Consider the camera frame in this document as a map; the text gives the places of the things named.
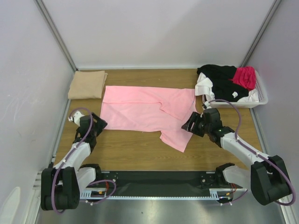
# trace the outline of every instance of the cable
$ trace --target cable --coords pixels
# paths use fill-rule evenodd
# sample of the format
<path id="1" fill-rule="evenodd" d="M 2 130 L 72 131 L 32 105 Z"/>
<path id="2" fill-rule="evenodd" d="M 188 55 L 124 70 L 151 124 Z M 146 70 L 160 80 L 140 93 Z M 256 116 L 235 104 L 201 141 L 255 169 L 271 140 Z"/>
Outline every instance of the cable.
<path id="1" fill-rule="evenodd" d="M 267 162 L 268 164 L 270 164 L 272 167 L 274 167 L 280 175 L 282 175 L 282 177 L 285 179 L 285 181 L 287 182 L 287 184 L 289 185 L 290 189 L 291 189 L 291 193 L 293 194 L 293 198 L 290 202 L 288 203 L 282 203 L 282 202 L 279 202 L 279 201 L 276 201 L 277 204 L 280 204 L 280 205 L 283 205 L 283 206 L 290 206 L 292 204 L 295 203 L 296 201 L 296 191 L 295 191 L 295 188 L 294 186 L 292 185 L 291 181 L 289 180 L 289 178 L 284 174 L 284 172 L 279 168 L 277 167 L 273 162 L 271 162 L 270 160 L 268 160 L 267 158 L 263 157 L 262 155 L 260 154 L 256 154 L 256 152 L 250 148 L 249 146 L 246 146 L 243 142 L 241 142 L 239 139 L 238 139 L 238 132 L 239 132 L 239 129 L 240 129 L 240 126 L 241 126 L 241 123 L 242 123 L 242 117 L 241 117 L 241 114 L 240 114 L 240 111 L 238 110 L 238 108 L 233 105 L 231 102 L 227 101 L 227 100 L 224 100 L 224 99 L 213 99 L 211 101 L 209 101 L 209 103 L 211 102 L 216 102 L 216 101 L 222 101 L 222 102 L 226 102 L 228 103 L 229 105 L 231 105 L 238 113 L 238 116 L 239 116 L 239 123 L 238 123 L 238 126 L 235 130 L 235 139 L 237 140 L 237 142 L 243 146 L 244 148 L 246 148 L 247 150 L 249 150 L 251 153 L 255 154 L 256 156 L 260 157 L 262 160 L 264 160 L 265 162 Z M 236 200 L 239 200 L 241 197 L 243 197 L 245 194 L 247 193 L 247 191 L 241 195 L 240 197 L 238 197 L 237 199 L 235 199 L 234 201 Z"/>
<path id="2" fill-rule="evenodd" d="M 89 116 L 90 116 L 90 125 L 89 125 L 89 128 L 86 132 L 86 134 L 84 135 L 84 137 L 80 140 L 80 142 L 78 142 L 78 144 L 70 151 L 70 153 L 68 153 L 68 155 L 66 156 L 65 160 L 62 161 L 62 163 L 60 164 L 60 166 L 58 167 L 57 171 L 55 172 L 54 174 L 54 179 L 53 179 L 53 183 L 52 183 L 52 189 L 51 189 L 51 203 L 52 203 L 52 208 L 53 210 L 58 213 L 58 214 L 62 214 L 64 212 L 64 210 L 62 211 L 58 211 L 56 209 L 56 205 L 55 205 L 55 197 L 54 197 L 54 194 L 55 194 L 55 183 L 57 181 L 57 177 L 58 177 L 58 174 L 62 168 L 62 166 L 66 163 L 66 161 L 69 159 L 69 157 L 76 151 L 76 149 L 81 145 L 81 143 L 86 139 L 86 137 L 88 136 L 88 134 L 90 133 L 90 130 L 93 126 L 93 116 L 92 116 L 92 113 L 85 107 L 78 107 L 74 110 L 72 110 L 72 112 L 70 113 L 69 117 L 71 117 L 73 115 L 73 113 L 75 111 L 78 111 L 78 110 L 85 110 L 88 112 Z"/>
<path id="3" fill-rule="evenodd" d="M 234 183 L 231 183 L 231 186 L 232 186 L 232 192 L 231 192 L 231 194 L 233 194 L 233 193 L 235 193 L 237 191 L 237 187 L 236 187 L 236 185 Z"/>
<path id="4" fill-rule="evenodd" d="M 239 201 L 242 197 L 245 196 L 245 194 L 247 194 L 247 192 L 248 192 L 248 189 L 243 194 L 241 194 L 238 198 L 236 198 L 235 200 L 231 201 L 231 203 Z"/>
<path id="5" fill-rule="evenodd" d="M 116 183 L 114 182 L 114 181 L 112 181 L 112 180 L 101 180 L 101 181 L 94 181 L 94 182 L 91 182 L 88 186 L 91 186 L 91 185 L 94 185 L 94 184 L 97 184 L 97 183 L 103 183 L 103 182 L 110 182 L 110 183 L 113 183 L 113 191 L 109 194 L 109 195 L 107 195 L 106 197 L 104 197 L 103 199 L 100 199 L 100 200 L 98 200 L 98 201 L 96 201 L 96 202 L 89 202 L 89 201 L 82 201 L 82 202 L 85 202 L 85 203 L 90 203 L 90 205 L 93 205 L 93 204 L 99 204 L 99 203 L 101 203 L 101 202 L 103 202 L 103 201 L 105 201 L 105 200 L 107 200 L 107 198 L 109 198 L 111 195 L 113 195 L 114 194 L 114 192 L 116 191 Z"/>

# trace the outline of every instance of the white wall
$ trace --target white wall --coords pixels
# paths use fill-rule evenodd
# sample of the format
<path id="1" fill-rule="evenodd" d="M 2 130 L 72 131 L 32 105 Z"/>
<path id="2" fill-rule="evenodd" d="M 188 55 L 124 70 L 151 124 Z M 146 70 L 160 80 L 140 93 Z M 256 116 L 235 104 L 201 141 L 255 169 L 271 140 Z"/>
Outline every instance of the white wall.
<path id="1" fill-rule="evenodd" d="M 299 191 L 299 1 L 281 3 L 248 65 L 266 85 L 269 102 L 255 109 L 268 151 L 280 155 Z M 299 216 L 299 199 L 293 209 Z"/>
<path id="2" fill-rule="evenodd" d="M 0 1 L 0 31 L 0 210 L 19 186 L 20 224 L 50 160 L 73 71 L 33 0 Z"/>
<path id="3" fill-rule="evenodd" d="M 44 0 L 76 66 L 240 65 L 273 0 Z"/>

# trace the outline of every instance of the red cloth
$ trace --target red cloth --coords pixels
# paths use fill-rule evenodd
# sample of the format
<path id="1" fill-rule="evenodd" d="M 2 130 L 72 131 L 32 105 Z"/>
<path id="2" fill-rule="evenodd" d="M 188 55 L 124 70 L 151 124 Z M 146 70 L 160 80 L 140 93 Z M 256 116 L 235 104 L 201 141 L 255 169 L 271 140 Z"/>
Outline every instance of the red cloth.
<path id="1" fill-rule="evenodd" d="M 235 76 L 231 80 L 233 83 L 251 91 L 256 88 L 256 71 L 250 66 L 237 68 Z"/>

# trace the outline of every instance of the metal floor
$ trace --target metal floor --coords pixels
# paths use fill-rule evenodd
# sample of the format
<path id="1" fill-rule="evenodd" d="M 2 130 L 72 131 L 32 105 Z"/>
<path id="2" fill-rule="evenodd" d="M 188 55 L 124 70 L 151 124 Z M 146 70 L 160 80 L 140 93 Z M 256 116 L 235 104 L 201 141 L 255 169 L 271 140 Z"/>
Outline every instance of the metal floor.
<path id="1" fill-rule="evenodd" d="M 62 215 L 40 211 L 36 224 L 285 224 L 276 203 L 260 205 L 248 193 L 232 206 L 216 201 L 107 200 Z"/>

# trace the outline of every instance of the pink shirt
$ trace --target pink shirt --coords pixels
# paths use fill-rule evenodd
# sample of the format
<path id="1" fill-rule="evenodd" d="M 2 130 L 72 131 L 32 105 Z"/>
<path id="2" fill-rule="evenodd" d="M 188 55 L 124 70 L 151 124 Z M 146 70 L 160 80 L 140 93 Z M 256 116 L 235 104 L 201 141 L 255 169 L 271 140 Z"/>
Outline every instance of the pink shirt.
<path id="1" fill-rule="evenodd" d="M 192 133 L 181 126 L 193 111 L 194 89 L 106 86 L 100 117 L 108 130 L 161 131 L 164 143 L 183 152 Z"/>

